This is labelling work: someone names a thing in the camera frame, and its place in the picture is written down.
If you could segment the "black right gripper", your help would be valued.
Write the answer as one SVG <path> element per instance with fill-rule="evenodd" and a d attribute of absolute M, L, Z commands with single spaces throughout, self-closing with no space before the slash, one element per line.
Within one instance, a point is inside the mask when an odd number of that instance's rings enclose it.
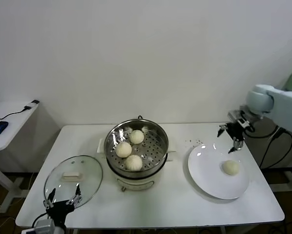
<path fill-rule="evenodd" d="M 226 124 L 219 125 L 217 137 L 219 137 L 224 131 L 227 131 L 231 139 L 233 139 L 233 147 L 229 150 L 229 154 L 242 149 L 244 144 L 244 128 L 238 122 L 228 122 Z"/>

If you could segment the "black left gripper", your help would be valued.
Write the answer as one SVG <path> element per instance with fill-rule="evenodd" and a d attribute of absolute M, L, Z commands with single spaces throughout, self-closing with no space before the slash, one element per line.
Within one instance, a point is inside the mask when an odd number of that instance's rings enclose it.
<path fill-rule="evenodd" d="M 81 190 L 79 183 L 76 186 L 75 195 L 72 196 L 71 199 L 55 202 L 53 204 L 53 199 L 56 193 L 56 189 L 54 188 L 48 197 L 43 201 L 44 207 L 46 208 L 46 213 L 50 216 L 50 218 L 54 221 L 56 227 L 60 227 L 62 229 L 66 228 L 65 220 L 66 216 L 75 210 L 75 207 L 78 206 L 80 201 L 82 200 Z"/>

